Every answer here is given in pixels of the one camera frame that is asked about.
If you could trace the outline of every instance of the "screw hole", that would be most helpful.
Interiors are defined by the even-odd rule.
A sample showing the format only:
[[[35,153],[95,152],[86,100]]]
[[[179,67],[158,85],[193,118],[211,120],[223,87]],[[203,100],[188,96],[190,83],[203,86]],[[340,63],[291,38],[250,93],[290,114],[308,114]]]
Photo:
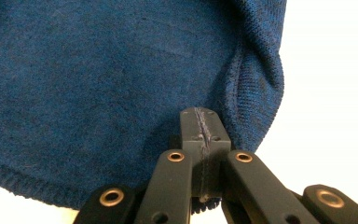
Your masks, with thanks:
[[[185,158],[185,155],[180,152],[173,152],[168,155],[169,161],[182,161]]]
[[[250,156],[244,152],[238,153],[236,158],[237,158],[237,161],[241,161],[241,162],[250,162],[253,160],[252,156]]]
[[[215,142],[220,141],[220,137],[219,137],[219,136],[212,136],[211,139],[214,140]]]
[[[163,224],[168,222],[168,216],[167,214],[159,212],[153,215],[152,220],[156,224]]]
[[[298,217],[293,216],[293,215],[287,216],[286,222],[289,224],[300,224],[301,223],[300,219],[298,219]]]
[[[105,207],[115,206],[124,199],[124,192],[121,189],[107,189],[100,197],[100,204]]]
[[[338,197],[335,193],[324,189],[318,189],[316,196],[321,203],[324,203],[330,207],[341,208],[345,205],[344,201]]]

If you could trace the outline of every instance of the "blue sweater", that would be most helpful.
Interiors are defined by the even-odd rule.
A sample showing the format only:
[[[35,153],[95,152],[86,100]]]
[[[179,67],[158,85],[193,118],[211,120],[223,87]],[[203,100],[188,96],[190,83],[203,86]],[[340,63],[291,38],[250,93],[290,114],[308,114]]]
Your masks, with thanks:
[[[79,208],[146,181],[179,112],[256,151],[281,103],[285,0],[0,0],[0,186]]]

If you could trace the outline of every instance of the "brass grommet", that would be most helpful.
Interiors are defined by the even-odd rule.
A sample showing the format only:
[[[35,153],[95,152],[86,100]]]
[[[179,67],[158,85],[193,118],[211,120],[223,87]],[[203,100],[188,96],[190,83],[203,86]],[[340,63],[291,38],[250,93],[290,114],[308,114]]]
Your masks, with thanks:
[[[235,158],[237,159],[237,161],[241,162],[251,162],[253,160],[253,157],[251,155],[244,152],[237,153]]]
[[[325,189],[316,190],[316,197],[321,203],[324,203],[330,207],[341,208],[345,205],[344,201],[338,197],[335,193]]]
[[[117,197],[113,200],[109,200],[107,198],[110,194],[116,194]],[[121,189],[107,189],[100,197],[100,204],[105,207],[112,207],[115,206],[124,199],[124,192]]]
[[[184,159],[185,159],[185,155],[180,152],[173,152],[173,153],[170,153],[170,155],[168,155],[169,161],[182,161]]]

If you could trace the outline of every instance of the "white surface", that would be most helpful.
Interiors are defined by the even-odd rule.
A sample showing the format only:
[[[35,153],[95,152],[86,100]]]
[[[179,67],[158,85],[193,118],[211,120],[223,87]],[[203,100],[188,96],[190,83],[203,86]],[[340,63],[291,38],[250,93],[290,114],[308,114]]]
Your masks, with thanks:
[[[293,191],[313,184],[358,202],[358,1],[289,1],[285,95],[257,155]],[[72,223],[76,212],[0,189],[0,223]],[[221,211],[192,223],[225,223]]]

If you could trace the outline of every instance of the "white background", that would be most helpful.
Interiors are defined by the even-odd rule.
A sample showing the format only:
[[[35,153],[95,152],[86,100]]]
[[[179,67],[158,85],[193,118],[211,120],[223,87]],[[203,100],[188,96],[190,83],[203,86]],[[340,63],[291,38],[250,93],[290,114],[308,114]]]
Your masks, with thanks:
[[[257,155],[302,194],[325,184],[358,202],[358,1],[291,0],[281,56],[282,106]],[[0,189],[0,223],[72,223],[76,211]],[[191,223],[226,223],[220,209]]]

